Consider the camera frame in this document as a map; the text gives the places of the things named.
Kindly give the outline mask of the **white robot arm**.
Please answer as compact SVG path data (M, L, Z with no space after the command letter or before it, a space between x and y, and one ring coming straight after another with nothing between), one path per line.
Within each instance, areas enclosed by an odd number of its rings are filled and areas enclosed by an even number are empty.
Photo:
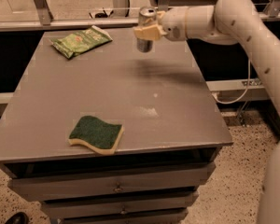
M251 0L217 0L210 6L168 11L142 7L134 34L144 42L165 37L240 44L280 117L280 40L263 23ZM257 224L280 224L280 141L266 167Z

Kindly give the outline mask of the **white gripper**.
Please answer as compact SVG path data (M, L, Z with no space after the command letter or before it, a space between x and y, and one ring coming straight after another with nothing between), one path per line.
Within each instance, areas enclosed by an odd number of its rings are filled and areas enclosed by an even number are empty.
M187 7L174 7L167 12L157 11L157 21L161 26L137 26L133 29L138 39L158 41L165 36L170 41L184 41L187 38L186 15Z

